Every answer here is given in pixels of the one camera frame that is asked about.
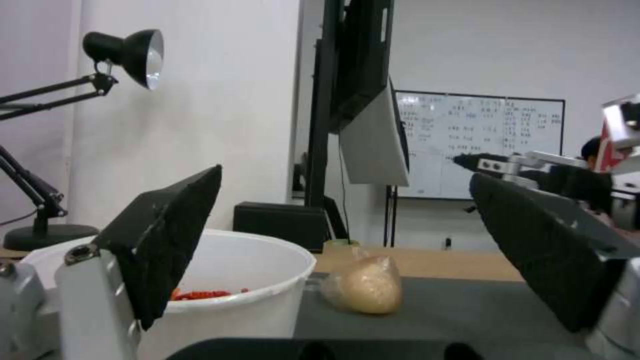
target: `whiteboard frame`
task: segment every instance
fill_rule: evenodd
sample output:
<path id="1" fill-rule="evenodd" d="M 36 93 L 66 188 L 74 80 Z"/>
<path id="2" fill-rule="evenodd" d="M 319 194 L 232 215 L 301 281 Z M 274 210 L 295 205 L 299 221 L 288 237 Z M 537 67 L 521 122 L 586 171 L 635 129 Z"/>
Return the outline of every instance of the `whiteboard frame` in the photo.
<path id="1" fill-rule="evenodd" d="M 543 97 L 517 97 L 517 96 L 497 96 L 497 95 L 478 95 L 478 94 L 461 94 L 456 92 L 429 92 L 429 91 L 416 91 L 416 90 L 400 90 L 394 89 L 394 100 L 397 101 L 397 94 L 399 92 L 406 94 L 417 94 L 417 95 L 444 95 L 444 96 L 462 96 L 462 97 L 483 97 L 487 99 L 505 99 L 505 100 L 525 100 L 525 101 L 547 101 L 547 102 L 561 102 L 562 103 L 562 119 L 560 121 L 560 152 L 559 154 L 563 155 L 563 145 L 564 145 L 564 113 L 566 111 L 566 100 L 565 99 L 548 99 Z M 411 162 L 409 162 L 409 173 L 411 173 Z M 473 201 L 473 198 L 468 199 L 459 199 L 457 197 L 414 197 L 414 196 L 400 196 L 398 195 L 398 199 L 409 199 L 409 200 L 444 200 L 444 201 L 455 201 L 455 202 L 469 202 Z"/>

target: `desk lamp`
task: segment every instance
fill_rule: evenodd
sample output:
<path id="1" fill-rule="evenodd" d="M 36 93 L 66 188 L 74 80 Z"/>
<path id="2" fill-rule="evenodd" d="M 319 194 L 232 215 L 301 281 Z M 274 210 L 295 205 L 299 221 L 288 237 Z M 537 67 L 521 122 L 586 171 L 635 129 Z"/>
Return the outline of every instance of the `desk lamp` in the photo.
<path id="1" fill-rule="evenodd" d="M 95 73 L 76 80 L 37 88 L 0 97 L 0 121 L 50 110 L 74 102 L 105 96 L 118 81 L 111 75 L 113 65 L 119 65 L 135 82 L 149 90 L 155 90 L 160 78 L 164 57 L 164 42 L 159 30 L 142 30 L 122 39 L 111 35 L 91 32 L 84 36 L 84 52 L 93 60 Z M 98 65 L 106 64 L 100 71 Z M 17 104 L 28 97 L 48 94 L 75 86 L 92 84 L 93 91 L 66 99 L 42 104 Z M 35 174 L 24 169 L 0 146 L 0 169 L 33 201 L 36 218 L 33 226 L 15 229 L 6 234 L 4 247 L 10 250 L 31 251 L 64 241 L 96 235 L 98 230 L 85 225 L 49 225 L 48 220 L 64 217 L 67 210 L 60 206 L 63 195 Z"/>

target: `lamp shade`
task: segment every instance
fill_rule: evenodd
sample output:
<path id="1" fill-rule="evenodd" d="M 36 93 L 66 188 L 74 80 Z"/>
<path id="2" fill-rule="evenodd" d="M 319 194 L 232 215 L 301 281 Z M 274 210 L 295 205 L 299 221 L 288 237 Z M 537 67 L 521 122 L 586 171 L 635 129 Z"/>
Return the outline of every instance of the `lamp shade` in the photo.
<path id="1" fill-rule="evenodd" d="M 84 52 L 96 63 L 120 65 L 141 86 L 155 90 L 160 80 L 164 41 L 159 30 L 148 29 L 122 39 L 91 32 L 84 36 Z"/>

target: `black cylinder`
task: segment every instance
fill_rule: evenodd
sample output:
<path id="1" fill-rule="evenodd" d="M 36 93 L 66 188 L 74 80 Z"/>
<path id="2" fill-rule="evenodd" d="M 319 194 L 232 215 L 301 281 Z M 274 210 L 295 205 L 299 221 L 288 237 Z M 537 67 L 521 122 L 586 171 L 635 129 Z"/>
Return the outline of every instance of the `black cylinder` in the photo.
<path id="1" fill-rule="evenodd" d="M 96 62 L 109 60 L 114 65 L 121 65 L 123 43 L 121 38 L 93 31 L 84 36 L 82 47 Z"/>

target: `lamp arm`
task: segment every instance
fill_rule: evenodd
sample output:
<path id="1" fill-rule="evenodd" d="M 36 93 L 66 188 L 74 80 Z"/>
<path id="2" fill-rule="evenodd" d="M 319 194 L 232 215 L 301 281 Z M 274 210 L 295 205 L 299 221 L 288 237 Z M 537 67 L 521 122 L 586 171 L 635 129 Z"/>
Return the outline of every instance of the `lamp arm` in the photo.
<path id="1" fill-rule="evenodd" d="M 11 102 L 11 101 L 48 94 L 50 92 L 64 90 L 67 88 L 72 88 L 75 86 L 80 86 L 80 85 L 89 84 L 89 83 L 93 85 L 94 91 L 87 94 L 82 94 L 82 95 L 69 97 L 66 99 L 46 102 L 43 104 L 16 104 L 16 105 L 8 104 L 8 102 Z M 58 83 L 54 85 L 45 86 L 42 88 L 37 88 L 34 90 L 28 90 L 25 92 L 19 92 L 17 94 L 0 97 L 0 109 L 18 108 L 15 111 L 0 114 L 0 121 L 11 119 L 14 117 L 19 117 L 22 115 L 27 115 L 30 113 L 35 113 L 42 110 L 50 110 L 53 108 L 57 108 L 58 106 L 72 104 L 73 102 L 92 99 L 98 96 L 105 96 L 109 93 L 109 91 L 111 90 L 111 87 L 117 83 L 118 83 L 118 80 L 116 80 L 113 76 L 103 74 L 101 72 L 96 72 L 95 74 L 83 76 L 76 80 L 66 81 L 64 83 Z"/>
<path id="2" fill-rule="evenodd" d="M 67 214 L 67 211 L 59 204 L 62 200 L 62 194 L 43 179 L 23 168 L 1 145 L 0 169 L 31 199 L 38 208 L 38 215 L 52 218 Z"/>

